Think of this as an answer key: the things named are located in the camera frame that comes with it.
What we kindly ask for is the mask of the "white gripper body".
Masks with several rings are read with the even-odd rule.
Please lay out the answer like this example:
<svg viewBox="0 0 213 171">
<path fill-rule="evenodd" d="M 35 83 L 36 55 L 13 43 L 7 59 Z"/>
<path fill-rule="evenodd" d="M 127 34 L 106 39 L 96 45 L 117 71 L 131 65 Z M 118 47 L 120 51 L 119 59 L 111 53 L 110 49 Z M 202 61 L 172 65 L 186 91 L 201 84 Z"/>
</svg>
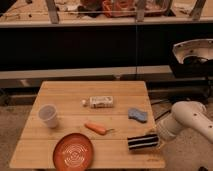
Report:
<svg viewBox="0 0 213 171">
<path fill-rule="evenodd" d="M 182 131 L 182 125 L 172 115 L 168 115 L 157 123 L 156 129 L 161 139 L 171 141 Z"/>
</svg>

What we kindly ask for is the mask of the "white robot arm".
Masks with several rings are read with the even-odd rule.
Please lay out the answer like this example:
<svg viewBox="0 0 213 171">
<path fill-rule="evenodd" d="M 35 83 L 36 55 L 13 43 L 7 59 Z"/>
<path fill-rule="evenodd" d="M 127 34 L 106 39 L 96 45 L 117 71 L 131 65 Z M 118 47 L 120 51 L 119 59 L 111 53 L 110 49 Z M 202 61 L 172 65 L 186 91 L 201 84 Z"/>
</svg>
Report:
<svg viewBox="0 0 213 171">
<path fill-rule="evenodd" d="M 213 143 L 213 121 L 205 116 L 206 113 L 206 107 L 200 102 L 176 102 L 171 113 L 157 123 L 157 134 L 164 141 L 171 141 L 184 129 L 190 128 Z"/>
</svg>

